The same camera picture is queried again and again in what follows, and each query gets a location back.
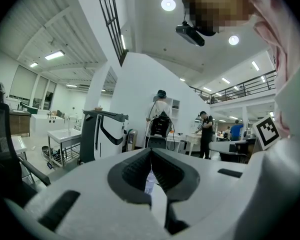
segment fluorescent light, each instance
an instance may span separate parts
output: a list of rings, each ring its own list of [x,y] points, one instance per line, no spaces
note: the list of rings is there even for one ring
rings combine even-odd
[[[222,80],[225,81],[227,84],[230,84],[230,82],[227,79],[222,78]]]
[[[239,43],[239,37],[237,37],[236,35],[233,35],[229,38],[229,44],[232,46],[235,46]]]
[[[122,40],[123,49],[126,49],[126,43],[125,43],[125,39],[124,39],[123,34],[121,34],[121,40]]]
[[[45,58],[46,58],[48,61],[50,61],[50,60],[52,60],[52,59],[61,57],[61,56],[63,56],[63,55],[65,55],[64,52],[61,51],[61,50],[59,50],[59,51],[57,51],[57,52],[55,52],[55,53],[52,53],[52,54],[46,56]]]
[[[260,68],[258,67],[258,65],[254,61],[252,61],[252,65],[255,67],[256,71],[260,70]]]
[[[176,2],[174,0],[162,0],[161,7],[165,11],[173,11],[176,8]]]

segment person in blue shirt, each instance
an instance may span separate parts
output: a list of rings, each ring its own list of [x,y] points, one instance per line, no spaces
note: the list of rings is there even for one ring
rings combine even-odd
[[[236,142],[239,140],[240,130],[242,127],[244,127],[244,125],[242,123],[239,124],[239,120],[235,120],[235,125],[232,126],[230,130],[232,142]]]

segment black cap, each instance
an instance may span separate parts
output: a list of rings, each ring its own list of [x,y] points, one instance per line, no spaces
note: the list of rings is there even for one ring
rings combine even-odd
[[[167,93],[164,90],[158,90],[157,96],[160,99],[165,99],[167,97]]]
[[[201,33],[206,37],[212,37],[216,34],[216,32],[213,31],[212,27],[196,25],[196,21],[191,19],[195,17],[195,11],[196,11],[195,8],[193,8],[193,5],[191,6],[191,3],[188,0],[182,0],[182,3],[184,8],[184,13],[187,14],[188,12],[188,14],[190,14],[190,20],[193,26],[195,26],[196,31],[198,31],[199,33]]]

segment window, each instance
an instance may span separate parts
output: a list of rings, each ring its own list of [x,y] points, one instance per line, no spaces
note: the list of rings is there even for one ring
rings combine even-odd
[[[37,108],[37,109],[44,109],[44,105],[43,108],[41,108],[41,102],[42,99],[44,98],[45,95],[45,90],[48,84],[48,79],[45,79],[44,77],[40,76],[38,84],[36,86],[36,90],[34,93],[34,99],[33,99],[33,107]]]
[[[13,78],[9,97],[29,104],[36,78],[37,74],[19,65]]]
[[[55,89],[56,89],[56,85],[57,84],[54,82],[51,82],[51,81],[49,82],[48,90],[46,92],[45,99],[44,99],[44,105],[43,105],[44,110],[50,110],[52,98],[54,97],[54,93],[55,93]]]

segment white column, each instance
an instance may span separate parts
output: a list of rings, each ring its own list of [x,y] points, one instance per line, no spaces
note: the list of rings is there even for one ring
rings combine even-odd
[[[48,88],[49,88],[49,84],[50,84],[50,80],[48,80],[48,82],[46,83],[45,90],[44,90],[44,93],[43,93],[43,96],[42,96],[42,100],[41,100],[41,104],[40,104],[40,108],[42,110],[44,109],[44,104],[45,104],[45,99],[46,99],[47,91],[48,91]]]
[[[40,74],[36,75],[36,79],[34,81],[34,86],[33,86],[30,101],[29,101],[29,107],[32,107],[32,105],[34,104],[34,98],[35,98],[35,94],[36,94],[36,90],[37,90],[37,86],[38,86],[40,77],[41,77]]]
[[[243,123],[243,128],[241,129],[241,140],[244,138],[244,133],[245,133],[246,129],[248,128],[247,106],[242,107],[242,123]]]

